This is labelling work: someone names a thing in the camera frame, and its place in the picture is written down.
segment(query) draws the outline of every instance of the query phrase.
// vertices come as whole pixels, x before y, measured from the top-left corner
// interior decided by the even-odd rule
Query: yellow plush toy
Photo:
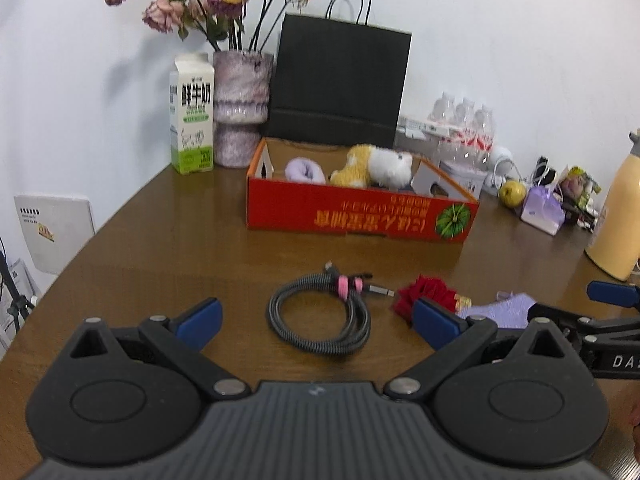
[[[370,187],[372,184],[401,189],[411,180],[412,156],[379,148],[372,144],[356,144],[347,152],[347,164],[334,171],[329,181],[334,186]]]
[[[373,146],[371,144],[356,144],[347,152],[347,165],[341,170],[334,171],[329,181],[334,186],[369,187],[369,156]]]

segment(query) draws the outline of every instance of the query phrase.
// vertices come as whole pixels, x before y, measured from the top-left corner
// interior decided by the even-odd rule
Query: blue gripper pad
[[[619,283],[591,282],[587,286],[587,296],[591,301],[633,308],[640,304],[640,292],[635,285]]]
[[[180,321],[175,336],[189,348],[201,351],[222,328],[222,304],[213,298],[203,301]]]
[[[425,298],[415,301],[412,319],[414,330],[434,350],[440,350],[468,328],[466,321]]]

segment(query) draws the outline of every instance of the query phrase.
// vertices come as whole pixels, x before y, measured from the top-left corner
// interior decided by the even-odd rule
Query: yellow sticker
[[[49,231],[49,229],[47,228],[46,225],[38,223],[38,234],[40,236],[44,236],[47,240],[50,240],[51,242],[55,243],[56,241],[53,239],[53,234],[51,233],[51,231]]]

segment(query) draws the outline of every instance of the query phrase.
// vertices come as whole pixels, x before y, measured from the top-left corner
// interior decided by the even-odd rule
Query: pear
[[[517,180],[508,180],[502,184],[498,197],[500,202],[509,209],[517,208],[527,197],[527,187]]]

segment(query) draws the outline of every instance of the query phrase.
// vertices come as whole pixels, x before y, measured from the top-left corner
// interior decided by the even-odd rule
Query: plastic water bottle
[[[456,126],[466,126],[474,120],[474,107],[476,103],[471,99],[464,98],[461,103],[456,106]]]
[[[495,137],[495,120],[491,108],[482,105],[482,108],[476,111],[473,128],[476,131],[474,165],[477,168],[484,168]]]
[[[429,120],[440,124],[453,124],[456,116],[453,101],[453,95],[443,92],[442,97],[436,99],[433,104],[433,111],[429,114]]]

